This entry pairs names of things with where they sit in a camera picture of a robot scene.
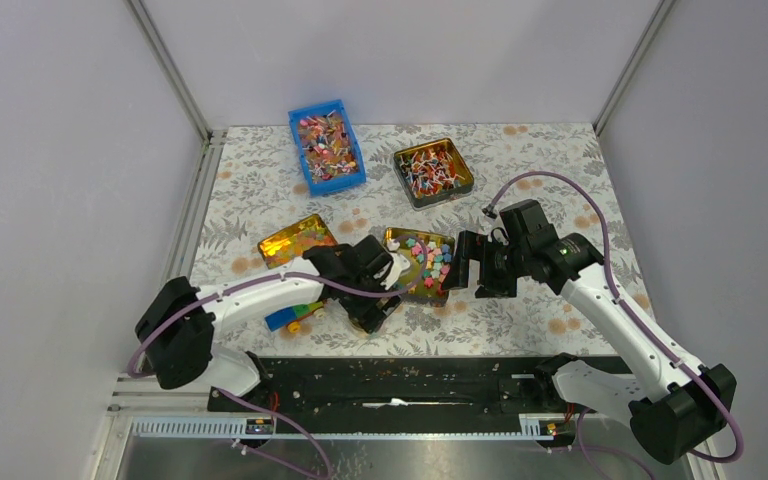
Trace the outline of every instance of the floral tablecloth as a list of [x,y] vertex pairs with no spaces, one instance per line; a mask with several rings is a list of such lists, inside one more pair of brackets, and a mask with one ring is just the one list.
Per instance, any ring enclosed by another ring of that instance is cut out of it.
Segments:
[[[268,235],[318,213],[337,240],[355,243],[387,227],[457,236],[462,229],[489,231],[481,208],[512,176],[549,170],[571,177],[605,211],[613,267],[643,307],[649,300],[623,224],[605,163],[588,124],[358,125],[355,126],[367,182],[312,198],[302,176],[288,127],[234,127],[201,232],[191,280],[209,285],[265,270],[257,244]],[[411,145],[449,137],[476,178],[470,196],[414,211],[393,170],[392,154]],[[499,206],[534,198],[561,235],[578,231],[601,248],[596,215],[576,192],[557,180],[521,180]],[[478,275],[473,271],[472,282]],[[473,298],[452,292],[444,308],[403,303],[381,330],[365,336],[348,323],[336,302],[324,318],[310,317],[299,333],[270,332],[251,319],[223,338],[226,346],[265,356],[373,355],[578,355],[614,354],[589,321],[546,286],[520,280],[515,299]]]

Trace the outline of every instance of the candy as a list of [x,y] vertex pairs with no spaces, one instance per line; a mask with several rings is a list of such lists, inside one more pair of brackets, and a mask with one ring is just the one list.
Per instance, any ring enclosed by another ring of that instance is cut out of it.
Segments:
[[445,147],[423,148],[413,156],[400,155],[397,165],[415,198],[451,190],[459,186],[457,179],[462,178]]
[[358,173],[357,158],[346,141],[345,128],[336,112],[299,120],[297,131],[313,183]]

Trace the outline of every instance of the colorful candy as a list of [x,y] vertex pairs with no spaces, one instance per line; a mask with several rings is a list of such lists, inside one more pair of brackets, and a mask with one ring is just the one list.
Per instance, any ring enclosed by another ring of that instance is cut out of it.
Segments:
[[442,289],[443,280],[446,279],[446,273],[449,272],[451,267],[449,261],[451,260],[451,254],[447,253],[452,251],[449,245],[442,242],[428,239],[425,242],[427,254],[422,253],[422,247],[414,239],[406,239],[400,248],[407,249],[410,256],[418,265],[423,265],[425,271],[422,274],[422,281],[418,286],[410,290],[410,293],[420,295],[422,297],[445,297],[448,292],[444,292]]
[[313,183],[358,173],[357,158],[339,113],[303,118],[298,133]]
[[[402,156],[398,166],[416,198],[452,190],[460,187],[461,181],[464,180],[464,177],[455,171],[454,159],[443,146],[419,150],[412,157]],[[429,248],[434,249],[436,245],[429,245]]]

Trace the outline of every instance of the metal track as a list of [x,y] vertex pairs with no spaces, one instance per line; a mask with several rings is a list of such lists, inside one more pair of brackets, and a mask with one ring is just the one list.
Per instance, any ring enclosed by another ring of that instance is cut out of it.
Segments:
[[649,51],[649,47],[655,40],[655,36],[661,30],[661,26],[663,26],[676,3],[678,3],[678,0],[661,0],[655,8],[655,13],[652,14],[652,18],[649,19],[649,23],[643,30],[643,35],[640,36],[640,40],[638,40],[637,45],[634,47],[634,51],[625,64],[620,78],[614,85],[613,90],[611,90],[611,94],[608,95],[605,106],[602,107],[602,111],[599,112],[599,116],[593,122],[593,130],[596,132],[597,137],[602,135],[602,132],[605,130],[611,115],[613,115],[620,99],[625,94],[628,84],[634,78],[634,74],[637,72],[638,67],[640,67],[641,62],[646,57],[646,53]]
[[[303,440],[301,434],[246,434],[246,422],[249,419],[268,417],[263,415],[246,415],[244,417],[137,417],[131,427],[131,434],[141,437],[162,438],[221,438],[258,440],[263,438]],[[498,433],[423,433],[423,434],[380,434],[380,433],[320,433],[319,440],[546,440],[551,441],[551,435],[540,435],[540,422],[537,418],[520,415],[520,432]]]
[[210,142],[205,144],[198,161],[193,179],[187,190],[184,211],[178,222],[175,241],[166,262],[161,285],[170,278],[189,275],[195,262],[199,236],[207,215],[207,204],[216,181],[216,171],[222,158],[222,148],[228,135],[227,130],[211,132]]
[[157,63],[169,80],[169,84],[175,92],[175,96],[181,102],[181,106],[184,108],[187,118],[190,119],[190,123],[193,124],[193,128],[195,128],[203,141],[208,141],[210,139],[210,126],[204,119],[204,115],[201,114],[201,110],[199,110],[192,93],[190,93],[190,89],[187,88],[184,77],[181,76],[181,72],[172,60],[172,55],[169,54],[169,49],[166,48],[160,32],[157,31],[157,27],[154,25],[148,9],[146,9],[142,0],[125,0],[125,4],[128,6],[131,14],[134,15],[134,19],[140,26],[143,35],[145,35],[146,41],[152,53],[154,53],[154,57],[157,59]]

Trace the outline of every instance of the metal floor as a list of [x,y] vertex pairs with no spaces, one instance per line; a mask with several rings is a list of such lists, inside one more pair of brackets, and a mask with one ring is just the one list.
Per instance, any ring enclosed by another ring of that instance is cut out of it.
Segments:
[[[585,420],[584,436],[592,445],[619,448],[643,460],[656,478],[692,479],[682,459],[673,465],[651,460],[631,432],[601,419]],[[601,478],[580,452],[536,451],[537,444],[510,440],[333,440],[321,442],[340,480],[503,480]],[[264,451],[307,469],[324,473],[316,453],[304,440],[272,440]],[[613,479],[648,479],[632,462],[593,452],[591,456]],[[253,455],[232,450],[227,440],[132,437],[120,480],[274,479],[305,478]]]

